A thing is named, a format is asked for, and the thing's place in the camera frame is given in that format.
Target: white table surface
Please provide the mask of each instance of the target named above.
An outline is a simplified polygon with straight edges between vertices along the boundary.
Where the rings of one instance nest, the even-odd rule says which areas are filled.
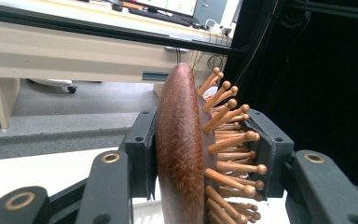
[[[88,177],[93,159],[102,152],[116,148],[101,148],[76,152],[49,154],[0,160],[0,198],[14,189],[28,186],[41,186],[51,196],[76,182]],[[157,200],[133,199],[134,223],[163,223],[159,187]],[[284,198],[268,199],[254,203],[259,207],[262,218],[258,224],[290,223],[284,208]]]

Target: wooden hairbrush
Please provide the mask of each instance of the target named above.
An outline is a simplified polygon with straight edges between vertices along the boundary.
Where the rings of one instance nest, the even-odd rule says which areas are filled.
[[[156,152],[164,222],[246,223],[260,214],[253,204],[228,203],[224,198],[244,197],[261,201],[265,165],[244,145],[257,141],[258,133],[245,132],[238,121],[248,119],[248,105],[237,107],[237,87],[228,81],[214,96],[203,94],[223,77],[215,68],[196,90],[191,67],[177,64],[165,81],[156,112]]]

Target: white desk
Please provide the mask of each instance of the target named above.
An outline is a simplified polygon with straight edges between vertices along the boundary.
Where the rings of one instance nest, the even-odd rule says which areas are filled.
[[[226,43],[226,37],[202,30],[157,21],[109,4],[76,0],[1,0],[1,6],[30,10],[64,18],[121,26],[160,35]],[[193,64],[196,84],[210,70],[208,58],[195,50],[182,53],[182,62]],[[176,65],[176,51],[163,46],[106,37],[81,35],[0,22],[0,123],[7,128],[20,89],[19,78],[87,81],[143,82],[143,71],[169,72]]]
[[[28,186],[41,186],[51,196],[86,178],[90,173],[93,159],[111,149],[115,148],[0,160],[0,197],[14,189]],[[157,200],[152,203],[148,203],[146,199],[133,199],[136,224],[163,223],[158,184],[156,197]],[[284,200],[285,197],[269,199],[268,202],[262,203],[249,201],[257,204],[258,212],[262,216],[256,223],[290,223],[284,208]]]

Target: carpeted floor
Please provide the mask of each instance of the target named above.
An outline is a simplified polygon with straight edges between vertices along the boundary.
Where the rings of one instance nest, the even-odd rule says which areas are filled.
[[[153,84],[74,81],[66,88],[23,79],[0,159],[118,147],[138,114],[158,104]]]

